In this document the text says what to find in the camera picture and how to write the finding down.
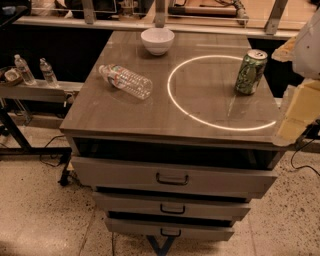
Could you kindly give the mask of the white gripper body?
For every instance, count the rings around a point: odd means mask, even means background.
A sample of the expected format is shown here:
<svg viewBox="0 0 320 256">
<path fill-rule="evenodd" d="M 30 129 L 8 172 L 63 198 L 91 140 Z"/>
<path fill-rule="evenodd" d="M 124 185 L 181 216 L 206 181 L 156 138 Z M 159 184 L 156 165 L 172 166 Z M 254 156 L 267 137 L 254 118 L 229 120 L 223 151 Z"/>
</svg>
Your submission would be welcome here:
<svg viewBox="0 0 320 256">
<path fill-rule="evenodd" d="M 320 79 L 320 9 L 298 33 L 292 65 L 293 71 L 304 78 Z"/>
</svg>

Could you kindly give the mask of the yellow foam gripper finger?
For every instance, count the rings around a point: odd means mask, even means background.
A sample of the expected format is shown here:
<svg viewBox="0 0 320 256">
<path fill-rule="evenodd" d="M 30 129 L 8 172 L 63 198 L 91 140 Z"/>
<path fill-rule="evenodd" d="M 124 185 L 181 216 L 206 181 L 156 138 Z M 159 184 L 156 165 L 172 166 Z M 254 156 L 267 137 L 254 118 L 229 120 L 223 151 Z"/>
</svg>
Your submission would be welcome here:
<svg viewBox="0 0 320 256">
<path fill-rule="evenodd" d="M 320 117 L 320 81 L 307 79 L 297 87 L 288 86 L 280 106 L 272 143 L 294 144 L 307 126 Z"/>
<path fill-rule="evenodd" d="M 290 38 L 272 53 L 271 58 L 279 62 L 292 61 L 294 58 L 293 51 L 294 51 L 295 42 L 296 42 L 296 36 Z"/>
</svg>

